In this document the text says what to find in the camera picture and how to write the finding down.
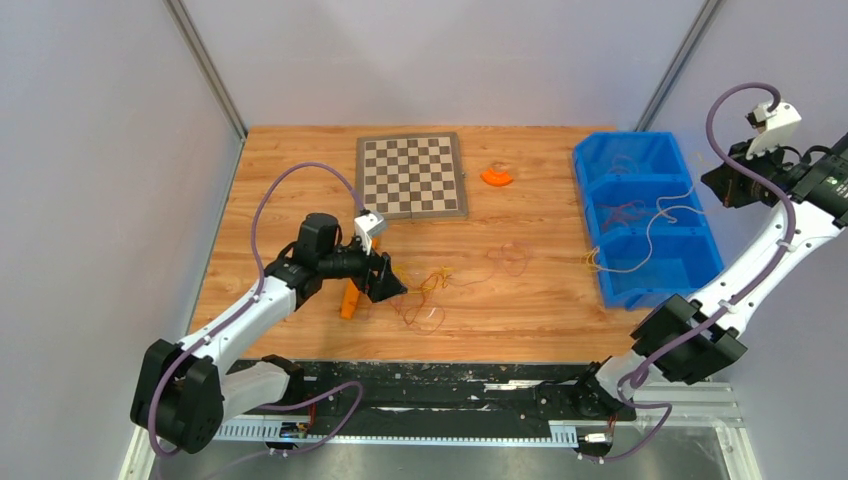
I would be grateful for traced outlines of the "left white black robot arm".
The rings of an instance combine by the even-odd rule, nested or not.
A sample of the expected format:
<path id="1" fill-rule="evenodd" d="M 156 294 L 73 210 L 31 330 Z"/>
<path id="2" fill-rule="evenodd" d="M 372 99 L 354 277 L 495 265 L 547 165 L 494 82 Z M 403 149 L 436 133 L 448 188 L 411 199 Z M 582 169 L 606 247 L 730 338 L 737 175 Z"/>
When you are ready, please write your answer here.
<path id="1" fill-rule="evenodd" d="M 391 257 L 374 240 L 387 228 L 377 212 L 363 210 L 342 244 L 338 220 L 311 213 L 297 239 L 258 280 L 215 320 L 177 342 L 159 339 L 146 350 L 130 407 L 131 421 L 186 453 L 197 453 L 226 421 L 265 405 L 282 414 L 306 399 L 303 373 L 291 361 L 269 355 L 252 366 L 231 368 L 272 326 L 300 309 L 326 280 L 349 280 L 373 303 L 406 293 Z"/>

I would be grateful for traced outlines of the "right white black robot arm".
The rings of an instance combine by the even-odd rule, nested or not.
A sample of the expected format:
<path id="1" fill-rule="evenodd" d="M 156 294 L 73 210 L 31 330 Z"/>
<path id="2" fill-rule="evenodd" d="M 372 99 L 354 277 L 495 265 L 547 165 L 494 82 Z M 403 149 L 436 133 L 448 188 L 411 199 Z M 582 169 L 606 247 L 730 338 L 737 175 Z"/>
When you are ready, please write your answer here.
<path id="1" fill-rule="evenodd" d="M 763 203 L 767 223 L 747 249 L 714 280 L 687 297 L 674 294 L 635 328 L 623 356 L 594 362 L 569 396 L 584 418 L 628 407 L 653 381 L 692 385 L 738 361 L 741 341 L 762 301 L 808 255 L 847 228 L 847 139 L 814 145 L 798 162 L 786 147 L 758 154 L 751 141 L 732 145 L 727 162 L 702 181 L 728 207 Z"/>

